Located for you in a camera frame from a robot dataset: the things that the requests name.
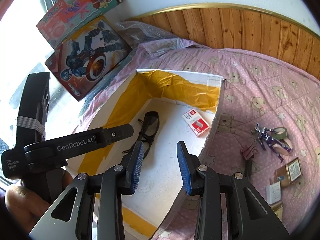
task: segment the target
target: red and white box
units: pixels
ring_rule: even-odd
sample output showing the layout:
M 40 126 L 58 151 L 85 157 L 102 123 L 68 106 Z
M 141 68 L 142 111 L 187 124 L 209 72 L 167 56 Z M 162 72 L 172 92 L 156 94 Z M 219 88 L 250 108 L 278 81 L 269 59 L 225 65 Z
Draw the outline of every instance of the red and white box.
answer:
M 208 123 L 195 109 L 191 109 L 190 111 L 186 112 L 182 117 L 188 123 L 197 137 L 210 129 Z

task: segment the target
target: sunglasses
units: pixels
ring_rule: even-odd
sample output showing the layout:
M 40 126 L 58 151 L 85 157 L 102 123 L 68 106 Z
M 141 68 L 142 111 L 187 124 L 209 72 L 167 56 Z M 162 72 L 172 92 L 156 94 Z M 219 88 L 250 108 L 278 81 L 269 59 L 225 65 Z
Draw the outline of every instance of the sunglasses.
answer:
M 137 141 L 142 141 L 144 144 L 144 148 L 147 149 L 144 152 L 143 159 L 147 157 L 151 145 L 155 139 L 156 133 L 159 129 L 160 121 L 159 121 L 159 114 L 156 111 L 149 111 L 146 112 L 144 115 L 144 119 L 138 119 L 140 123 L 142 123 L 141 130 L 139 132 L 139 136 Z M 126 154 L 133 151 L 134 144 L 131 146 L 129 150 L 125 150 L 122 153 Z

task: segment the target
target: pink quilt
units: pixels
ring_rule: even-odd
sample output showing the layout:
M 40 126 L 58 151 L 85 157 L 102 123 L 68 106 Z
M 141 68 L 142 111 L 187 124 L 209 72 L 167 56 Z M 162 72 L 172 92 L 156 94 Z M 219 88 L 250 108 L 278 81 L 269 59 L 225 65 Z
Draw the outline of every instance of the pink quilt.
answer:
M 281 60 L 237 49 L 211 49 L 192 41 L 168 39 L 140 44 L 132 61 L 100 92 L 84 114 L 79 130 L 85 130 L 100 107 L 137 68 L 158 68 L 212 73 L 226 78 L 219 126 L 204 163 L 218 173 L 244 171 L 240 149 L 254 138 L 250 130 L 261 126 L 286 127 L 293 151 L 283 156 L 269 149 L 255 155 L 251 182 L 266 198 L 265 187 L 274 171 L 299 157 L 303 176 L 282 189 L 283 223 L 289 232 L 297 226 L 316 198 L 320 188 L 320 88 L 319 81 Z M 222 201 L 223 238 L 227 239 L 227 213 Z M 176 217 L 153 240 L 193 239 L 198 198 L 188 197 Z

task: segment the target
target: metal screw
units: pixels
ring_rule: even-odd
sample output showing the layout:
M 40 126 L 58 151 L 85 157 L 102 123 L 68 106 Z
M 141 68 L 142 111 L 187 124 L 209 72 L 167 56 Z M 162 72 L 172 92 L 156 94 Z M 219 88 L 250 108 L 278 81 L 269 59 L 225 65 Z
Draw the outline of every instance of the metal screw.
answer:
M 122 171 L 123 170 L 123 166 L 121 164 L 118 164 L 114 167 L 115 171 Z
M 85 173 L 80 173 L 80 174 L 78 174 L 78 179 L 85 179 L 87 177 L 87 174 L 85 174 Z
M 235 173 L 235 178 L 236 179 L 243 179 L 243 174 L 240 172 Z
M 205 166 L 205 165 L 199 165 L 198 166 L 198 170 L 200 170 L 200 171 L 206 171 L 207 169 L 208 169 L 208 167 Z

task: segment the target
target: wooden headboard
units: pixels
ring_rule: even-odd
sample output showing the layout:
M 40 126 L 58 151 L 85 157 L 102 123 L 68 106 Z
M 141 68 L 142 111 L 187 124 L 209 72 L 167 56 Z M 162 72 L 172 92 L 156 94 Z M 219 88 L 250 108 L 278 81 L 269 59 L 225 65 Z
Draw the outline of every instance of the wooden headboard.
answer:
M 320 78 L 320 37 L 283 15 L 256 7 L 202 3 L 132 18 L 211 48 L 266 54 Z

